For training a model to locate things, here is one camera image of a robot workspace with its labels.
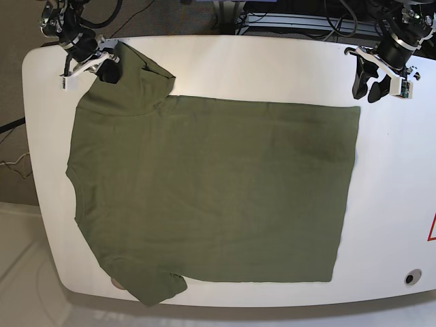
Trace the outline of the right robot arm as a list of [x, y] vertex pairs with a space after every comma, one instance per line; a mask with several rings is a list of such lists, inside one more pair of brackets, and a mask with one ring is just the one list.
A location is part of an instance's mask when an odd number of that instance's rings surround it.
[[103, 22], [94, 23], [82, 17], [87, 1], [47, 1], [39, 20], [46, 37], [56, 37], [67, 53], [63, 73], [63, 89], [69, 88], [83, 72], [95, 74], [100, 81], [116, 84], [121, 78], [119, 57], [105, 45], [106, 38], [96, 30], [108, 26], [121, 10], [117, 1], [114, 11]]

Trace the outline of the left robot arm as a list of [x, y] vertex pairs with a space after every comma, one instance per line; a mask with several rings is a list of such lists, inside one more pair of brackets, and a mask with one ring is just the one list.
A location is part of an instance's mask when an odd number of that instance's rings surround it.
[[367, 97], [369, 103], [391, 95], [410, 99], [412, 80], [419, 80], [418, 68], [407, 62], [422, 44], [435, 34], [434, 1], [391, 1], [381, 4], [375, 28], [380, 42], [373, 48], [346, 48], [346, 55], [356, 57], [352, 87], [354, 99]]

